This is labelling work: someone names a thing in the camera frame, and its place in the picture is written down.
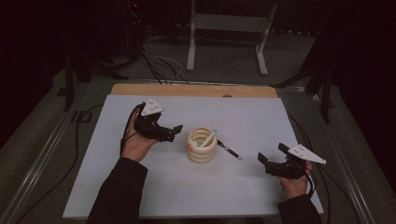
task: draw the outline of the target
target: black sleeve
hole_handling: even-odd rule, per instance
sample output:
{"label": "black sleeve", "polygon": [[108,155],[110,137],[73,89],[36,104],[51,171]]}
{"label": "black sleeve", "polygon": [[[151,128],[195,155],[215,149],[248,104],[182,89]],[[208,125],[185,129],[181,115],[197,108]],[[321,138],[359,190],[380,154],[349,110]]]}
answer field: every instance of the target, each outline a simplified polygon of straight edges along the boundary
{"label": "black sleeve", "polygon": [[137,223],[147,172],[140,163],[119,158],[99,190],[87,224]]}
{"label": "black sleeve", "polygon": [[283,224],[319,224],[320,215],[308,195],[291,198],[277,205]]}

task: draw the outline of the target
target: black pen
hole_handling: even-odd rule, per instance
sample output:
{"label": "black pen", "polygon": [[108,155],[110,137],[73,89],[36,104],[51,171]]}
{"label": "black pen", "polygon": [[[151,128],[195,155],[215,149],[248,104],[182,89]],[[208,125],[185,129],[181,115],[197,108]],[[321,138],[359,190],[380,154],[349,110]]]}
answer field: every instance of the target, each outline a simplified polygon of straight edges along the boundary
{"label": "black pen", "polygon": [[242,157],[240,157],[238,154],[236,154],[234,151],[230,150],[229,147],[224,146],[224,144],[222,142],[220,142],[220,140],[218,139],[218,145],[221,147],[224,147],[225,150],[227,150],[228,152],[231,153],[231,155],[235,156],[236,158],[238,158],[239,160],[242,160]]}

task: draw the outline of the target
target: beige cup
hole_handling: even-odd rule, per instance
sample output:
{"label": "beige cup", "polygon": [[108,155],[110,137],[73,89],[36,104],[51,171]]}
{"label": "beige cup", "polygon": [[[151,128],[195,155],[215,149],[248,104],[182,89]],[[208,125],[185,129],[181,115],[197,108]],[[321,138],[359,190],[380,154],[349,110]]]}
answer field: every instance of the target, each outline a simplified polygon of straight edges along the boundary
{"label": "beige cup", "polygon": [[187,155],[191,161],[204,163],[213,159],[216,145],[218,144],[217,137],[214,135],[211,139],[208,139],[205,147],[201,147],[201,144],[205,142],[212,132],[209,128],[198,127],[189,133]]}

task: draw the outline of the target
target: white tabletop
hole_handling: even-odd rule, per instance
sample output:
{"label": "white tabletop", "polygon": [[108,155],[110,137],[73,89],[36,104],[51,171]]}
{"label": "white tabletop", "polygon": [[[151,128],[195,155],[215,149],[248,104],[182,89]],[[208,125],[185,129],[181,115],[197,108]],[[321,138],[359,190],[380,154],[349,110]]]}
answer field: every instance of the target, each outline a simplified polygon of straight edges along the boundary
{"label": "white tabletop", "polygon": [[[81,164],[64,217],[84,218],[99,188],[114,167],[120,139],[132,109],[155,99],[164,111],[158,123],[166,128],[184,125],[173,143],[156,144],[141,161],[148,177],[141,217],[234,217],[277,214],[284,201],[279,180],[264,172],[258,152],[283,162],[279,143],[297,145],[281,99],[109,95]],[[217,137],[243,159],[221,147],[208,163],[187,157],[187,135],[195,127],[217,129]],[[322,206],[315,193],[312,201]]]}

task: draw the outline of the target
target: person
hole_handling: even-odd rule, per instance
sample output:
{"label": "person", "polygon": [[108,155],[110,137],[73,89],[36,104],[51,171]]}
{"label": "person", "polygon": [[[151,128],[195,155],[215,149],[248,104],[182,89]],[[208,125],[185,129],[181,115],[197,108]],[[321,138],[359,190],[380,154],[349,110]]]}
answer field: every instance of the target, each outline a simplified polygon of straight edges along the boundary
{"label": "person", "polygon": [[[158,141],[148,139],[134,130],[133,112],[128,120],[123,136],[123,148],[120,158],[108,178],[102,184],[87,224],[130,224],[138,223],[139,208],[143,187],[148,169],[140,164],[149,150]],[[307,171],[312,170],[312,164],[306,162]],[[285,202],[278,205],[284,224],[320,223],[316,207],[306,194],[307,178],[287,179],[279,177],[286,197]]]}

